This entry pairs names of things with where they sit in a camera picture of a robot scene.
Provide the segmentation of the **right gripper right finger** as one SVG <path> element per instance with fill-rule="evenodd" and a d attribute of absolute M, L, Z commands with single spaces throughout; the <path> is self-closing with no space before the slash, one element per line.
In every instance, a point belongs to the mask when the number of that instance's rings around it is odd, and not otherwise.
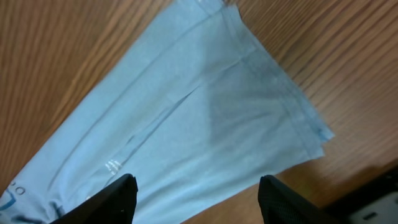
<path fill-rule="evenodd" d="M 338 223 L 273 175 L 261 177 L 257 199 L 265 224 Z"/>

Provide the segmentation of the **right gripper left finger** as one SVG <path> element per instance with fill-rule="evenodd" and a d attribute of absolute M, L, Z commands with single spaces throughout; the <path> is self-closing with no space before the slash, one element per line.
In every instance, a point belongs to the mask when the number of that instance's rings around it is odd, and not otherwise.
<path fill-rule="evenodd" d="M 124 174 L 52 224 L 131 224 L 137 192 L 136 178 Z"/>

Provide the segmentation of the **light blue printed t-shirt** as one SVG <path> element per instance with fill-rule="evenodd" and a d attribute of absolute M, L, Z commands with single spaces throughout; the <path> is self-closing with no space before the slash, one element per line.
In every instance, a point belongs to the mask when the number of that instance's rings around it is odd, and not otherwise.
<path fill-rule="evenodd" d="M 130 173 L 134 223 L 180 223 L 332 137 L 237 6 L 175 1 L 17 174 L 1 222 L 50 223 Z"/>

